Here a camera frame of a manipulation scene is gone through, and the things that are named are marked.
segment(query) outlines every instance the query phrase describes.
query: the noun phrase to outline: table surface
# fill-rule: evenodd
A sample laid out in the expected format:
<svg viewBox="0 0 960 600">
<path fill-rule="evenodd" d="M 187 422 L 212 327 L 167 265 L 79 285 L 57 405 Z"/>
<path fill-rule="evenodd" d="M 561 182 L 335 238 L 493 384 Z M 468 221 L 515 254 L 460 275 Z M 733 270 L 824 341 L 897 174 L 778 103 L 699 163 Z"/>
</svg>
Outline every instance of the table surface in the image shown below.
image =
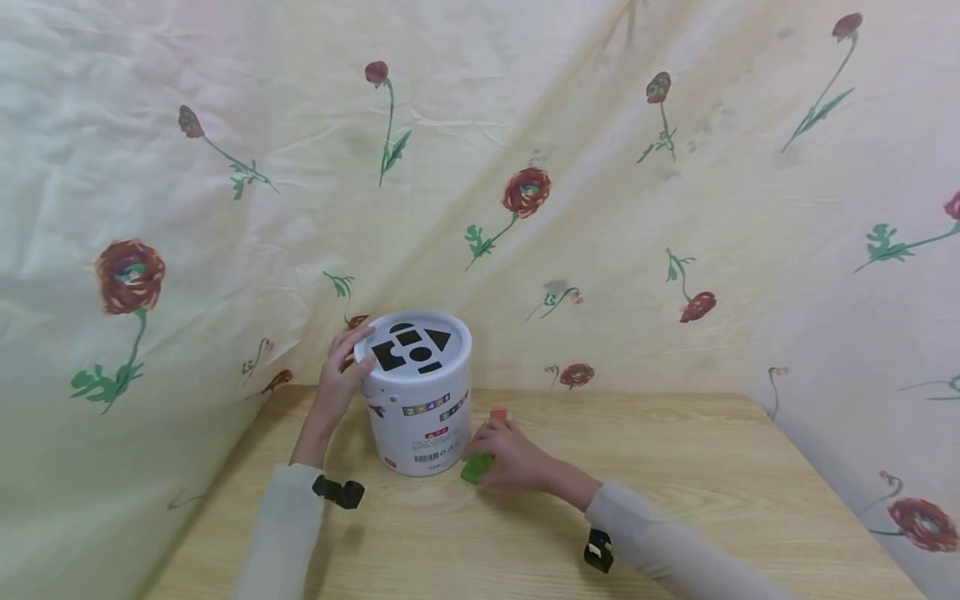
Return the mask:
<svg viewBox="0 0 960 600">
<path fill-rule="evenodd" d="M 312 396 L 289 386 L 268 402 L 144 600 L 230 597 L 260 499 Z M 473 401 L 474 424 L 507 408 L 548 452 L 643 492 L 798 598 L 923 598 L 743 396 L 475 391 Z M 332 479 L 367 493 L 355 511 L 327 506 L 304 598 L 669 598 L 622 564 L 608 575 L 587 566 L 588 524 L 554 498 L 478 492 L 459 467 L 426 479 L 393 473 L 367 413 L 353 402 L 326 461 Z"/>
</svg>

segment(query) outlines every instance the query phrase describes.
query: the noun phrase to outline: child's hand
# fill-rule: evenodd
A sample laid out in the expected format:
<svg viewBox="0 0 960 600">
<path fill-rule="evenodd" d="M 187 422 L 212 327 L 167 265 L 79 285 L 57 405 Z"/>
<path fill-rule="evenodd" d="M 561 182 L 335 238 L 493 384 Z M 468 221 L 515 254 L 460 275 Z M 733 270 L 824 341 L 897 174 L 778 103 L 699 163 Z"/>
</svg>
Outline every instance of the child's hand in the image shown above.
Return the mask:
<svg viewBox="0 0 960 600">
<path fill-rule="evenodd" d="M 333 436 L 333 430 L 347 412 L 350 399 L 360 385 L 360 380 L 373 370 L 372 354 L 348 370 L 352 362 L 349 358 L 353 354 L 353 347 L 372 333 L 373 327 L 358 327 L 341 333 L 333 340 L 321 371 L 317 396 L 303 422 L 300 437 L 290 457 L 291 465 L 301 464 L 314 468 L 324 466 L 326 447 Z"/>
<path fill-rule="evenodd" d="M 464 450 L 464 460 L 479 453 L 496 457 L 480 478 L 480 485 L 485 487 L 546 492 L 551 473 L 558 470 L 558 461 L 527 440 L 510 420 L 488 420 L 477 429 Z"/>
<path fill-rule="evenodd" d="M 317 397 L 310 409 L 309 419 L 322 420 L 332 427 L 340 424 L 360 381 L 370 374 L 375 364 L 373 355 L 369 354 L 360 364 L 350 369 L 353 347 L 372 334 L 373 327 L 357 327 L 333 339 L 330 353 L 324 361 Z"/>
</svg>

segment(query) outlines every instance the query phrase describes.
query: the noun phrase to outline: white sleeve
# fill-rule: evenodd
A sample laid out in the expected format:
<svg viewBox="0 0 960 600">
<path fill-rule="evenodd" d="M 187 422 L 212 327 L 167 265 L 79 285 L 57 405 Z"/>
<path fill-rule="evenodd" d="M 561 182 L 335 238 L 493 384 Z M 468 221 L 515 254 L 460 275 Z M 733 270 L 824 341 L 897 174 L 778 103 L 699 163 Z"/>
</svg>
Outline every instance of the white sleeve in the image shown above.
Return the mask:
<svg viewBox="0 0 960 600">
<path fill-rule="evenodd" d="M 613 556 L 683 600 L 792 600 L 759 571 L 662 516 L 627 488 L 605 483 L 587 507 Z"/>
<path fill-rule="evenodd" d="M 311 487 L 323 474 L 305 465 L 274 470 L 233 600 L 302 599 L 324 518 L 324 499 Z"/>
</svg>

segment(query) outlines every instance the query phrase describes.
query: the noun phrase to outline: container lid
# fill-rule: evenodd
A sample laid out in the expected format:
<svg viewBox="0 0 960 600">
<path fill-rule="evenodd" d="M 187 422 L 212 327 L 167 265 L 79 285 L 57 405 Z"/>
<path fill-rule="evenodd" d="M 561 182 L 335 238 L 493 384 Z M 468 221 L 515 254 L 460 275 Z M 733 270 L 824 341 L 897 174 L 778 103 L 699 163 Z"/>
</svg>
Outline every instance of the container lid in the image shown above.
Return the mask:
<svg viewBox="0 0 960 600">
<path fill-rule="evenodd" d="M 452 315 L 410 310 L 384 315 L 370 323 L 372 336 L 353 349 L 358 362 L 373 352 L 372 376 L 389 380 L 433 377 L 461 366 L 470 354 L 467 326 Z"/>
</svg>

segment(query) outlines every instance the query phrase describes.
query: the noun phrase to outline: floral fabric backdrop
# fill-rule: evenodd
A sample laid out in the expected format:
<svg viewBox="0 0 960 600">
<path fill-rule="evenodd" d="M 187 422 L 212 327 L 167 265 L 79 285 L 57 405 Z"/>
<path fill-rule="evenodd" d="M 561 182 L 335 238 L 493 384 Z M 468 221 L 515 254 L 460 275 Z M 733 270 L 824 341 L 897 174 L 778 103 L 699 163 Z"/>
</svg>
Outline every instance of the floral fabric backdrop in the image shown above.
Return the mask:
<svg viewBox="0 0 960 600">
<path fill-rule="evenodd" d="M 960 596 L 960 11 L 795 4 L 13 2 L 0 597 L 134 597 L 411 307 L 477 387 L 749 396 Z"/>
</svg>

